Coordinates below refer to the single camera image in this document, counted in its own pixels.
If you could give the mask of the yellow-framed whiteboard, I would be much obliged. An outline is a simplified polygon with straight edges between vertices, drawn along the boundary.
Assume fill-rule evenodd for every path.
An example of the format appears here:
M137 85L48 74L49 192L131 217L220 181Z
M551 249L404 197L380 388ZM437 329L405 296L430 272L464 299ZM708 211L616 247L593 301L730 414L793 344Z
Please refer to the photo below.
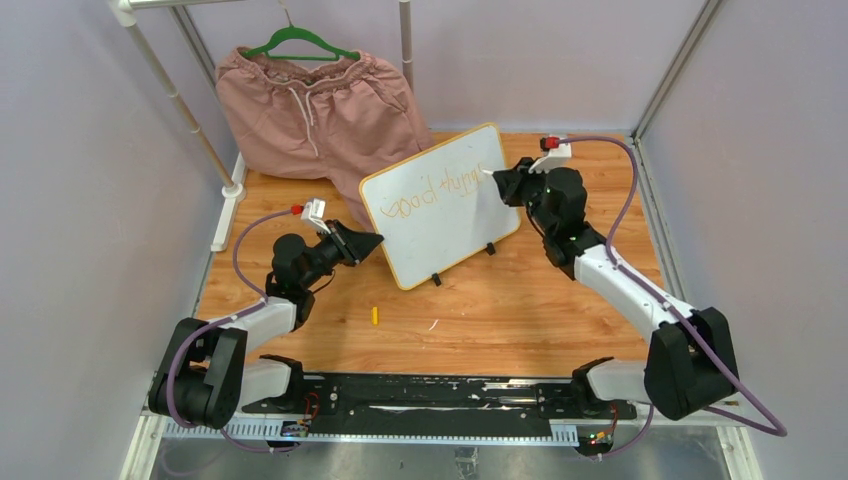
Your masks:
M484 123L367 176L359 193L396 285L411 290L515 233L492 177L507 159L500 131Z

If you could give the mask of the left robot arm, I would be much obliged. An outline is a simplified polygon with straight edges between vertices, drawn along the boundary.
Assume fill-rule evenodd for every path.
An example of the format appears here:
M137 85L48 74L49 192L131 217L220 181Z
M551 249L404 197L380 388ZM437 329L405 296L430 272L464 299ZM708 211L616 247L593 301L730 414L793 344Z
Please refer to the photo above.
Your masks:
M313 246L298 234L275 241L266 296L257 305L217 320L177 323L148 393L152 412L183 427L220 430L256 402L267 401L283 413L304 405L301 362L263 355L250 363L247 356L302 327L315 304L316 283L339 266L359 265L384 240L337 220L326 226Z

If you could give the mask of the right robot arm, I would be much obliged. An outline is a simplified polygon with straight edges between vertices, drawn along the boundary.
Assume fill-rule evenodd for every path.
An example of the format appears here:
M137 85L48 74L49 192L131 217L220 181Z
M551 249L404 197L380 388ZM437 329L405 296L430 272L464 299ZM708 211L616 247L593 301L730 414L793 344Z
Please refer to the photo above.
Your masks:
M604 357L575 369L575 411L592 418L613 401L628 401L679 420L735 394L738 369L726 317L668 294L608 246L586 219L588 194L578 171L535 172L532 164L525 157L492 172L499 197L525 209L554 267L599 294L649 346L644 363Z

